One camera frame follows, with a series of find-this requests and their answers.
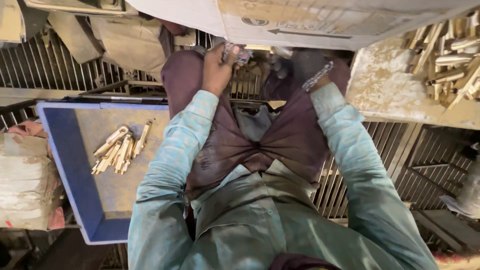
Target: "maroon cloth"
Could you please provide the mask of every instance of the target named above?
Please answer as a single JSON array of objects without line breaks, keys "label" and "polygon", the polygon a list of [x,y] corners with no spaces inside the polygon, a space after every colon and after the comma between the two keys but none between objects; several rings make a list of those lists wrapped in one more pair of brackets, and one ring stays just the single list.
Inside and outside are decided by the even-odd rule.
[{"label": "maroon cloth", "polygon": [[[165,63],[162,81],[167,92],[170,118],[185,109],[201,89],[203,65],[202,55],[192,50],[177,51]],[[345,93],[348,78],[343,77],[342,81],[344,86],[340,90]],[[239,164],[251,172],[266,171],[275,159],[310,183],[316,182],[315,176],[329,149],[317,123],[310,95],[294,84],[281,90],[278,87],[266,87],[266,90],[270,92],[267,96],[276,91],[282,92],[282,96],[287,97],[287,103],[260,142],[245,138],[235,120],[228,95],[220,97],[210,135],[187,177],[186,193],[189,198],[196,198],[203,191],[220,184]]]},{"label": "maroon cloth", "polygon": [[280,253],[268,270],[308,270],[308,269],[326,269],[326,270],[341,270],[335,265],[327,262],[324,259],[317,259],[305,256],[303,254],[294,253]]}]

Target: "blue tray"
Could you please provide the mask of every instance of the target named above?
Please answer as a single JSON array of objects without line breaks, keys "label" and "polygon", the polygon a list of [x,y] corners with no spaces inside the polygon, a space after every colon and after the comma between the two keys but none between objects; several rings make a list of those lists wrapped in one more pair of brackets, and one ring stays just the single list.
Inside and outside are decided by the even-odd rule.
[{"label": "blue tray", "polygon": [[[41,102],[37,111],[68,199],[84,240],[89,245],[127,242],[138,184],[163,141],[169,122],[167,105],[126,103]],[[92,175],[93,151],[122,124],[139,138],[151,121],[147,145],[124,175],[113,167]]]}]

